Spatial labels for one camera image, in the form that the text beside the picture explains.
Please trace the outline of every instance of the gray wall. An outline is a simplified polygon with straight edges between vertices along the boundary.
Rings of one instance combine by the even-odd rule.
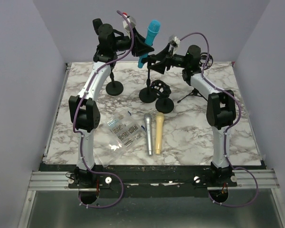
[[[210,42],[216,61],[234,61],[269,0],[34,0],[61,55],[68,62],[91,61],[98,44],[92,20],[123,31],[122,18],[116,10],[136,18],[138,31],[145,36],[152,19],[161,22],[154,41],[156,53],[168,43],[170,35],[183,37],[199,31]],[[197,44],[206,51],[202,37],[187,38],[179,54]],[[125,60],[137,60],[129,55]]]
[[[0,0],[0,228],[17,227],[64,74],[32,0]]]
[[[266,164],[285,200],[285,0],[271,0],[241,51],[235,74]]]

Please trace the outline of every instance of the marble table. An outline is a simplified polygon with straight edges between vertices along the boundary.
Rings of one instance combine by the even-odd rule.
[[[72,131],[68,99],[77,95],[88,79],[93,63],[73,63],[66,83],[61,106],[57,115],[52,140],[48,149],[47,164],[76,164],[78,144]],[[147,70],[137,68],[137,62],[119,62],[114,69],[115,79],[122,82],[121,95],[109,96],[105,91],[105,82],[97,106],[101,113],[101,123],[122,109],[130,111],[132,117],[143,124],[145,113],[156,114],[155,102],[144,104],[140,101],[139,91],[145,87]],[[237,86],[231,63],[214,63],[205,71],[205,75],[217,86],[232,89],[243,108],[238,125],[231,129],[230,160],[234,165],[260,165],[256,144],[251,132],[247,113]],[[164,75],[151,72],[151,80],[160,79],[172,90],[170,98],[174,101],[174,110],[165,115],[162,153],[148,156],[145,139],[125,152],[112,164],[119,165],[209,165],[213,155],[212,130],[206,120],[207,103],[200,97],[189,96],[179,104],[178,100],[192,91],[181,76],[180,68],[171,68]],[[94,150],[99,153],[100,145],[95,142]]]

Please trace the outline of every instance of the purple cable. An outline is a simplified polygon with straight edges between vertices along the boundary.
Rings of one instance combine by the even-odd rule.
[[[110,65],[110,64],[112,64],[112,63],[114,63],[114,62],[117,62],[117,61],[119,61],[119,60],[125,58],[125,57],[131,52],[131,50],[132,50],[132,48],[133,48],[133,46],[134,46],[134,33],[133,33],[133,29],[132,29],[132,27],[131,27],[131,24],[128,22],[127,18],[123,15],[123,13],[122,13],[121,11],[118,10],[117,13],[123,17],[123,19],[126,21],[126,23],[128,24],[128,26],[129,26],[129,28],[130,28],[130,33],[131,33],[131,47],[130,47],[130,49],[127,51],[127,53],[124,54],[122,57],[120,57],[120,58],[118,58],[118,59],[116,59],[116,60],[110,61],[110,62],[108,62],[108,63],[103,64],[101,67],[99,67],[99,68],[96,70],[96,72],[95,72],[95,73],[93,74],[93,76],[91,77],[91,80],[89,81],[89,83],[88,83],[88,85],[87,85],[87,87],[86,87],[86,91],[85,91],[84,95],[82,96],[82,98],[81,98],[80,101],[79,101],[79,104],[78,104],[77,109],[76,109],[76,112],[75,112],[74,121],[73,121],[73,132],[74,132],[74,133],[80,133],[81,136],[83,136],[84,134],[83,134],[82,131],[80,131],[80,130],[77,131],[77,130],[76,130],[76,120],[77,120],[77,116],[78,116],[78,112],[79,112],[79,109],[80,109],[80,107],[81,107],[81,104],[82,104],[83,100],[85,99],[85,97],[86,97],[86,95],[87,95],[87,93],[88,93],[88,91],[89,91],[89,89],[90,89],[90,86],[91,86],[91,84],[92,84],[92,82],[93,82],[95,76],[96,76],[96,75],[98,74],[98,72],[99,72],[102,68],[104,68],[105,66]],[[83,164],[85,165],[86,169],[87,169],[89,172],[93,173],[93,174],[105,174],[105,175],[112,175],[112,176],[115,176],[115,177],[119,180],[122,189],[121,189],[121,193],[120,193],[119,198],[118,198],[114,203],[111,203],[111,204],[109,204],[109,205],[106,205],[106,206],[93,206],[93,205],[84,204],[84,203],[81,201],[81,195],[79,195],[80,205],[84,205],[84,206],[86,206],[86,207],[88,207],[88,208],[109,208],[109,207],[115,205],[116,203],[118,203],[118,202],[122,199],[123,193],[124,193],[124,184],[123,184],[123,181],[120,179],[119,176],[117,176],[117,175],[114,174],[114,173],[110,173],[110,172],[96,172],[96,171],[91,170],[91,169],[88,167],[88,165],[87,165],[87,163],[86,163],[86,161],[85,161],[85,158],[84,158],[84,156],[83,156],[82,143],[83,143],[83,137],[80,138],[79,151],[80,151],[80,156],[82,157],[82,162],[83,162]]]
[[[206,57],[205,63],[204,63],[203,66],[202,66],[202,69],[201,69],[201,76],[202,76],[202,78],[203,78],[212,88],[217,89],[217,90],[219,90],[219,91],[221,91],[221,92],[227,94],[228,96],[230,96],[230,97],[237,103],[237,106],[238,106],[238,118],[237,118],[237,120],[236,120],[232,125],[230,125],[229,127],[227,127],[226,130],[224,131],[224,155],[226,155],[226,160],[227,160],[227,162],[229,163],[229,165],[231,166],[231,168],[232,168],[233,170],[244,170],[244,171],[246,171],[247,173],[249,173],[249,174],[252,176],[253,180],[254,180],[255,183],[256,183],[256,194],[255,194],[254,198],[253,198],[251,201],[249,201],[249,202],[247,202],[247,203],[244,203],[244,204],[241,204],[241,205],[231,205],[231,204],[219,203],[219,202],[216,202],[216,201],[210,196],[210,193],[208,193],[208,196],[209,196],[209,198],[212,200],[213,203],[218,204],[218,205],[221,205],[221,206],[225,206],[225,207],[229,207],[229,208],[240,208],[240,207],[244,207],[244,206],[247,206],[247,205],[252,204],[252,203],[256,200],[256,198],[257,198],[257,196],[258,196],[259,190],[258,190],[257,179],[256,179],[256,177],[255,177],[249,170],[247,170],[247,169],[245,169],[245,168],[243,168],[243,167],[236,167],[236,168],[234,168],[234,166],[231,164],[231,161],[230,161],[229,158],[227,157],[227,146],[226,146],[226,145],[227,145],[227,137],[226,137],[227,131],[228,131],[231,127],[235,126],[235,125],[239,122],[239,120],[240,120],[240,118],[241,118],[241,116],[242,116],[241,104],[239,103],[239,101],[237,101],[237,99],[236,99],[233,95],[231,95],[230,93],[226,92],[225,90],[223,90],[223,89],[221,89],[221,88],[217,88],[215,85],[213,85],[213,84],[204,76],[204,70],[205,70],[206,64],[207,64],[207,62],[208,62],[208,60],[209,60],[209,42],[208,42],[207,38],[205,37],[205,35],[202,34],[202,33],[200,33],[200,32],[192,32],[192,33],[189,33],[189,34],[185,35],[184,37],[182,37],[182,38],[180,39],[180,41],[182,41],[182,40],[184,40],[185,38],[187,38],[188,36],[191,36],[191,35],[194,35],[194,34],[199,34],[199,35],[203,36],[204,39],[205,39],[205,41],[206,41],[206,44],[207,44],[207,57]]]

